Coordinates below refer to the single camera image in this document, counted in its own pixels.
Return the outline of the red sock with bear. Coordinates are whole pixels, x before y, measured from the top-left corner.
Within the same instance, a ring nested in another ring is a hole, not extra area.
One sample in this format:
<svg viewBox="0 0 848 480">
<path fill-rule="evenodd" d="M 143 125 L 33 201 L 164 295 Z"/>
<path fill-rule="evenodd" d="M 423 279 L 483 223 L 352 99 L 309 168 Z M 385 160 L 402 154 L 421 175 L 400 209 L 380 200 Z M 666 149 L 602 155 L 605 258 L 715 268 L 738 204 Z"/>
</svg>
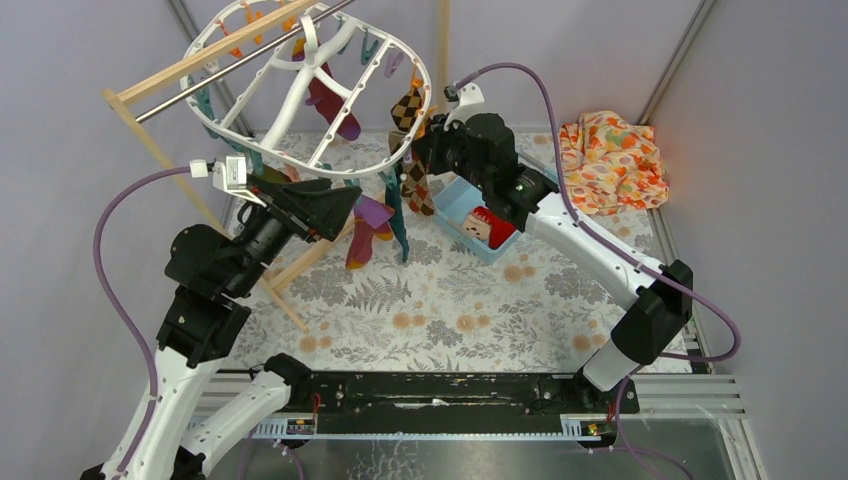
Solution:
<svg viewBox="0 0 848 480">
<path fill-rule="evenodd" d="M 473 208 L 461 224 L 462 230 L 491 250 L 497 250 L 516 232 L 511 223 L 497 217 L 485 206 Z"/>
</svg>

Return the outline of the teal clothespin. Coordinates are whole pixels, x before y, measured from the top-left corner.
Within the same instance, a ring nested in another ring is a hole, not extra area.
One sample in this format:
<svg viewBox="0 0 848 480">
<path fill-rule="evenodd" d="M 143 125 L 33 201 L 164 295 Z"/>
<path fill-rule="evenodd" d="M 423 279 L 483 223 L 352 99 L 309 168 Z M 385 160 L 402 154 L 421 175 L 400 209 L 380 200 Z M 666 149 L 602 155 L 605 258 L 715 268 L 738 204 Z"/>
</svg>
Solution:
<svg viewBox="0 0 848 480">
<path fill-rule="evenodd" d="M 385 198 L 386 200 L 394 199 L 399 201 L 401 196 L 401 183 L 400 176 L 394 168 L 379 172 L 379 177 L 383 181 L 385 185 Z"/>
</svg>

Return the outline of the white plastic clip hanger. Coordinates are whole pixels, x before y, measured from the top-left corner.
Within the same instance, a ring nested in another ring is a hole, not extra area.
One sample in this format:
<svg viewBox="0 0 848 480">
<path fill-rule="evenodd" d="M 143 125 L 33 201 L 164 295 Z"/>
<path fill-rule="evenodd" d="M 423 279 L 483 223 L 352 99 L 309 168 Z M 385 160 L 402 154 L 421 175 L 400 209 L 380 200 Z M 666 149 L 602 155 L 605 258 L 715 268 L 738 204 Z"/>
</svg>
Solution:
<svg viewBox="0 0 848 480">
<path fill-rule="evenodd" d="M 348 114 L 353 114 L 353 106 L 366 89 L 368 82 L 379 67 L 385 67 L 388 57 L 394 50 L 402 50 L 409 59 L 413 74 L 412 80 L 423 81 L 422 93 L 424 103 L 416 122 L 409 133 L 403 133 L 400 146 L 397 151 L 383 158 L 378 163 L 358 169 L 337 171 L 333 175 L 340 179 L 354 179 L 377 174 L 393 167 L 408 151 L 416 135 L 422 130 L 425 121 L 432 113 L 433 88 L 429 73 L 420 58 L 406 43 L 399 38 L 376 28 L 356 17 L 344 13 L 346 4 L 340 2 L 328 6 L 318 2 L 317 5 L 303 11 L 300 16 L 290 17 L 291 26 L 285 30 L 289 31 L 292 26 L 299 22 L 302 31 L 299 35 L 290 38 L 281 45 L 268 50 L 271 55 L 265 64 L 257 71 L 253 80 L 246 89 L 236 98 L 233 105 L 225 115 L 216 116 L 209 107 L 205 92 L 207 86 L 196 90 L 191 96 L 183 99 L 191 110 L 198 116 L 204 128 L 214 138 L 225 141 L 233 147 L 236 152 L 246 155 L 251 161 L 255 171 L 263 167 L 262 159 L 269 156 L 295 168 L 302 168 L 308 172 L 321 174 L 325 172 L 322 157 L 326 148 L 332 141 L 342 138 L 337 129 L 341 121 Z M 363 35 L 363 54 L 361 63 L 364 68 L 359 79 L 351 87 L 339 83 L 325 69 L 325 64 L 332 56 L 341 53 L 356 33 Z M 304 46 L 305 58 L 299 61 L 291 59 L 292 50 L 297 39 L 306 40 Z M 231 124 L 242 112 L 244 107 L 254 96 L 257 89 L 266 80 L 268 74 L 273 70 L 291 71 L 295 78 L 290 86 L 281 108 L 271 127 L 262 139 L 248 137 L 231 129 Z M 282 150 L 277 149 L 277 143 L 288 133 L 298 110 L 307 106 L 304 101 L 308 97 L 308 85 L 312 79 L 320 80 L 330 90 L 343 99 L 343 106 L 336 118 L 328 123 L 322 140 L 313 151 L 312 155 L 305 159 L 299 159 Z M 180 87 L 187 87 L 196 81 L 190 74 L 179 81 Z"/>
</svg>

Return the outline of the purple yellow striped sock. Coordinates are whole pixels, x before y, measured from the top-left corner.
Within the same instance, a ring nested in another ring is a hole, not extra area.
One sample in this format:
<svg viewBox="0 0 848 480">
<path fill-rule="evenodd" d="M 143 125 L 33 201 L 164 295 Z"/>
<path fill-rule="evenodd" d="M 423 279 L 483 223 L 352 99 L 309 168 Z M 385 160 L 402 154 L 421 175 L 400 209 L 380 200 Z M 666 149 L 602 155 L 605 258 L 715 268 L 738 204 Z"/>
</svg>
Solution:
<svg viewBox="0 0 848 480">
<path fill-rule="evenodd" d="M 373 256 L 374 239 L 390 241 L 394 238 L 389 225 L 395 211 L 381 201 L 361 196 L 353 209 L 353 238 L 348 249 L 345 266 L 349 270 L 364 267 Z"/>
</svg>

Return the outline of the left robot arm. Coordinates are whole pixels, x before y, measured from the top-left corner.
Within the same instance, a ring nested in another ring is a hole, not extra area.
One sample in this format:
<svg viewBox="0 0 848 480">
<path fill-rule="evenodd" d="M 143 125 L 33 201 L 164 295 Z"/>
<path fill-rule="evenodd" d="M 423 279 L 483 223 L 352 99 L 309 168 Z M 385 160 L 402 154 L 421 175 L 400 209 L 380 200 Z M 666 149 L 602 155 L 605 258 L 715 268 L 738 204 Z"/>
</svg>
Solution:
<svg viewBox="0 0 848 480">
<path fill-rule="evenodd" d="M 87 469 L 85 478 L 203 479 L 264 418 L 311 400 L 311 370 L 278 354 L 234 399 L 199 426 L 189 424 L 250 317 L 243 300 L 265 270 L 293 238 L 335 239 L 362 193 L 327 179 L 252 178 L 247 185 L 258 202 L 238 236 L 196 224 L 174 238 L 165 273 L 177 289 L 156 347 L 144 351 L 148 390 L 112 457 Z"/>
</svg>

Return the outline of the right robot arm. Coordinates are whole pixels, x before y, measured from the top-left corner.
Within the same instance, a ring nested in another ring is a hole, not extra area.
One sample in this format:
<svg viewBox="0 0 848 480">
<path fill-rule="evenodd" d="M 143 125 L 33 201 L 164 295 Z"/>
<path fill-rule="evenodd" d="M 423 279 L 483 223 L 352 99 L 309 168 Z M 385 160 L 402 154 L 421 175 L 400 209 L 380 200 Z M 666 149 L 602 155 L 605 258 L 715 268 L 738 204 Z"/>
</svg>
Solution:
<svg viewBox="0 0 848 480">
<path fill-rule="evenodd" d="M 679 260 L 664 265 L 645 256 L 573 210 L 548 172 L 521 161 L 499 115 L 467 121 L 438 115 L 412 142 L 411 157 L 430 174 L 463 178 L 499 219 L 564 254 L 623 309 L 609 339 L 578 371 L 573 396 L 583 410 L 607 405 L 613 388 L 659 358 L 690 319 L 691 300 L 670 284 L 691 287 L 691 269 Z"/>
</svg>

